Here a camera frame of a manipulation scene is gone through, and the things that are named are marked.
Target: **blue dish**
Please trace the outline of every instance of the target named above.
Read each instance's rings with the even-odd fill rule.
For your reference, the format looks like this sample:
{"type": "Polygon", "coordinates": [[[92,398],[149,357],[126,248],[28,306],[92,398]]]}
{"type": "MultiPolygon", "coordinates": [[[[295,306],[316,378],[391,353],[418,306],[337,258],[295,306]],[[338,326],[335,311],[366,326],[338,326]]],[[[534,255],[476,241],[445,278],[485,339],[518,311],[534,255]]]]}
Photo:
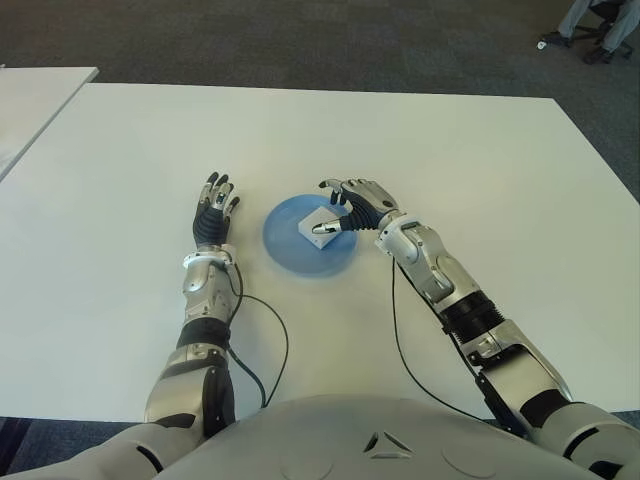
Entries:
{"type": "Polygon", "coordinates": [[[356,249],[355,232],[342,232],[322,250],[298,232],[298,222],[318,207],[326,207],[341,217],[348,210],[331,205],[321,195],[298,195],[274,208],[264,222],[264,246],[278,264],[305,277],[327,277],[343,270],[356,249]]]}

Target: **white desk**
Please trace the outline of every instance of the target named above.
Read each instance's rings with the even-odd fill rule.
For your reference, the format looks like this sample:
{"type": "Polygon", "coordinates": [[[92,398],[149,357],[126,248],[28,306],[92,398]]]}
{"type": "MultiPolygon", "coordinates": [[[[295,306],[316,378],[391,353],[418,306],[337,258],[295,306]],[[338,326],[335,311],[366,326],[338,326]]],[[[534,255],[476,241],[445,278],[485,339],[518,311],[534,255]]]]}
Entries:
{"type": "Polygon", "coordinates": [[[0,180],[97,73],[93,67],[0,69],[0,180]]]}
{"type": "MultiPolygon", "coordinates": [[[[276,400],[430,402],[395,351],[391,262],[371,233],[330,280],[281,270],[262,244],[281,200],[357,176],[440,232],[577,399],[640,408],[638,204],[552,100],[89,84],[0,185],[0,414],[142,418],[179,334],[181,262],[214,169],[242,196],[230,240],[246,292],[289,327],[276,400]]],[[[488,415],[436,319],[398,282],[417,376],[488,415]]],[[[232,344],[270,388],[283,352],[270,313],[247,301],[232,344]]],[[[243,416],[256,391],[232,375],[243,416]]]]}

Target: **gray carpet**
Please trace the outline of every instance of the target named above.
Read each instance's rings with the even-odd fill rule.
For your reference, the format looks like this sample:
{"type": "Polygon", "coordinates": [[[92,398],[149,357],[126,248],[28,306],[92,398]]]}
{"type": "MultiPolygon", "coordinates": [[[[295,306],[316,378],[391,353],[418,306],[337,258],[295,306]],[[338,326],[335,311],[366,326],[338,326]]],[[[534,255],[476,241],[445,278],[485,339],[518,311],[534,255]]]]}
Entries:
{"type": "MultiPolygon", "coordinates": [[[[640,51],[591,67],[580,60],[590,43],[537,51],[538,35],[555,28],[568,4],[1,0],[0,64],[96,65],[101,82],[552,97],[638,199],[640,51]]],[[[640,34],[628,41],[638,48],[640,34]]],[[[637,414],[625,418],[640,426],[637,414]]],[[[19,424],[24,440],[7,468],[68,458],[125,426],[19,424]]],[[[0,419],[11,430],[4,427],[0,419]]]]}

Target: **person's leg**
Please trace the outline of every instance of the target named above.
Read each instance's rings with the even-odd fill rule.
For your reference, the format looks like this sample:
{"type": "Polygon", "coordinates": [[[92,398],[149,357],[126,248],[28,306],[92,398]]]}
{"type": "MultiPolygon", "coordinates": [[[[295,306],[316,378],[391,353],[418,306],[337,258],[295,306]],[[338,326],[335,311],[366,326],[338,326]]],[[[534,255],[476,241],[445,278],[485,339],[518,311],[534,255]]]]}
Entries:
{"type": "Polygon", "coordinates": [[[575,0],[569,11],[564,16],[560,25],[558,25],[558,33],[564,38],[571,38],[573,30],[582,18],[587,13],[587,10],[591,5],[597,5],[604,0],[575,0]]]}
{"type": "Polygon", "coordinates": [[[613,52],[620,46],[627,35],[633,32],[638,23],[640,23],[640,0],[627,0],[620,7],[620,13],[618,13],[618,18],[613,28],[604,37],[602,47],[609,52],[613,52]]]}

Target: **white cube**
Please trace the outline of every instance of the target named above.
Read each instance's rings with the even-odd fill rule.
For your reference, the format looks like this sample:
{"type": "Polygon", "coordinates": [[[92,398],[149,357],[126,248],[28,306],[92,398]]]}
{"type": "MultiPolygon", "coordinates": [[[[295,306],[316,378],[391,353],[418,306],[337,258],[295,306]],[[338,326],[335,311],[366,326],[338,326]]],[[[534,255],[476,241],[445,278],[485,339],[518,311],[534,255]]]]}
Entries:
{"type": "Polygon", "coordinates": [[[298,232],[304,238],[322,250],[331,240],[340,235],[340,232],[333,233],[313,233],[311,229],[319,223],[335,220],[337,215],[325,207],[318,207],[309,215],[298,222],[298,232]]]}

